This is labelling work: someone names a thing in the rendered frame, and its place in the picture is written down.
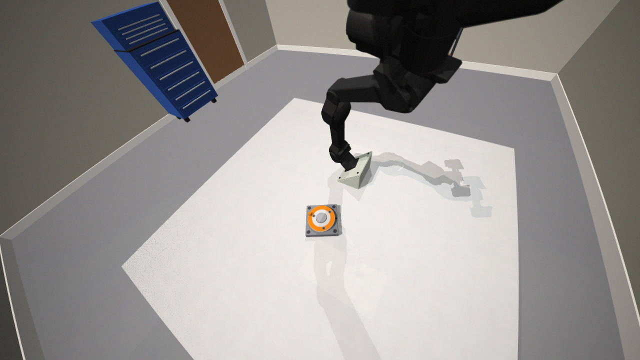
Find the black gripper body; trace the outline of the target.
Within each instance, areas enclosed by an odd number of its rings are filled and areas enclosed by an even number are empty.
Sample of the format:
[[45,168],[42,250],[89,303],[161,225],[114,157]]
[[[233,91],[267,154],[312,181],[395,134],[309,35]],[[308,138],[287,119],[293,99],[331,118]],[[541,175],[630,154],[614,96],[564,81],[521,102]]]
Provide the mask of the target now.
[[477,27],[546,12],[563,0],[425,0],[408,28],[424,38],[442,38]]

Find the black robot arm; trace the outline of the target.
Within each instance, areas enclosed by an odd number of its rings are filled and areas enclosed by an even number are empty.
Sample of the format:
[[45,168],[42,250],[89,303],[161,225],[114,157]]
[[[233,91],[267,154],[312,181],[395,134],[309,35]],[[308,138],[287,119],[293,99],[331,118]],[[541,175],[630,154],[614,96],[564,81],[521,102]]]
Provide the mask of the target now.
[[446,84],[463,61],[448,55],[461,27],[442,38],[414,34],[415,22],[426,0],[346,0],[346,35],[362,53],[380,59],[370,75],[341,77],[328,89],[322,120],[329,125],[329,154],[345,173],[359,158],[345,140],[350,103],[379,103],[388,111],[411,113],[434,88]]

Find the orange flat ring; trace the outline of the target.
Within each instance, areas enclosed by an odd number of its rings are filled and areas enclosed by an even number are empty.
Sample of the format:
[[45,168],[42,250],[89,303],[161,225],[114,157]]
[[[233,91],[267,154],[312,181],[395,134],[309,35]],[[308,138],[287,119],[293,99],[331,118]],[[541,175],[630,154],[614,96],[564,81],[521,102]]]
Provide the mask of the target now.
[[[331,211],[331,213],[329,213],[329,211]],[[320,214],[320,213],[323,213],[326,215],[326,221],[323,223],[318,223],[316,219],[317,214]],[[315,217],[313,217],[314,215]],[[317,232],[328,231],[331,227],[333,227],[334,223],[335,223],[335,214],[333,210],[327,206],[324,206],[324,205],[317,206],[313,208],[311,212],[308,212],[308,224],[311,227],[311,229],[313,229],[314,231],[317,231]]]

